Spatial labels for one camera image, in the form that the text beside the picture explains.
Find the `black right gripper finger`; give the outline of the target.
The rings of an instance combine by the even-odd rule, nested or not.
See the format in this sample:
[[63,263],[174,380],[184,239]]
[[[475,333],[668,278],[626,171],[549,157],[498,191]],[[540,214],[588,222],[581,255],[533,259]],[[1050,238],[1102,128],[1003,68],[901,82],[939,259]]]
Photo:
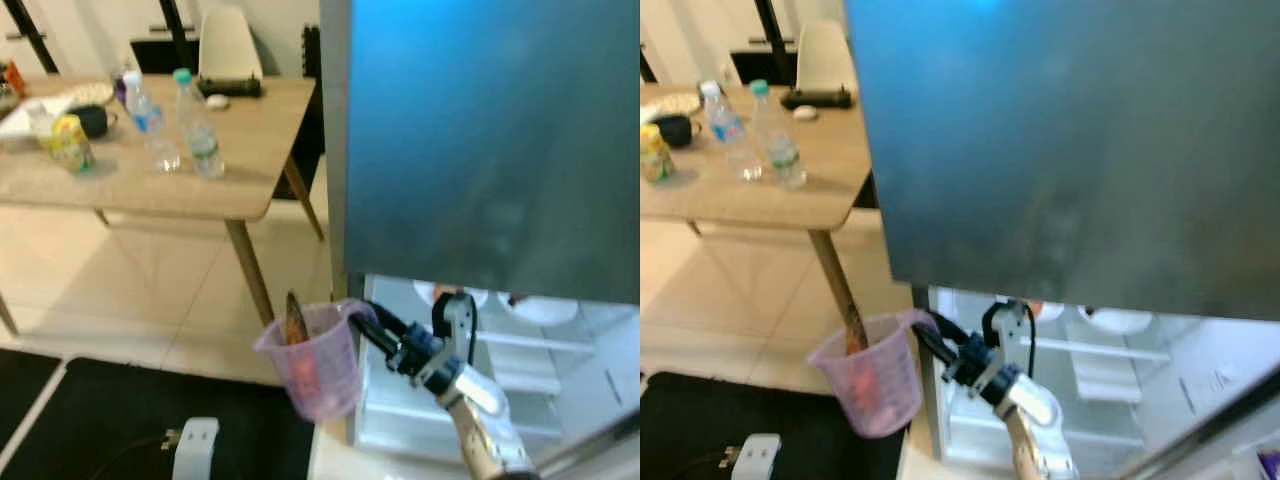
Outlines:
[[388,364],[399,364],[403,360],[403,347],[399,340],[387,338],[369,338],[369,315],[349,315],[348,323],[366,339],[381,351]]
[[947,319],[945,315],[938,312],[931,312],[933,323],[938,333],[947,340],[951,340],[959,347],[964,347],[970,340],[970,333],[964,328],[960,328],[956,323]]
[[938,333],[934,323],[914,323],[910,329],[925,349],[943,365],[951,366],[959,360],[959,352],[946,344],[947,339]]
[[369,303],[367,337],[401,340],[408,333],[410,326],[380,303]]

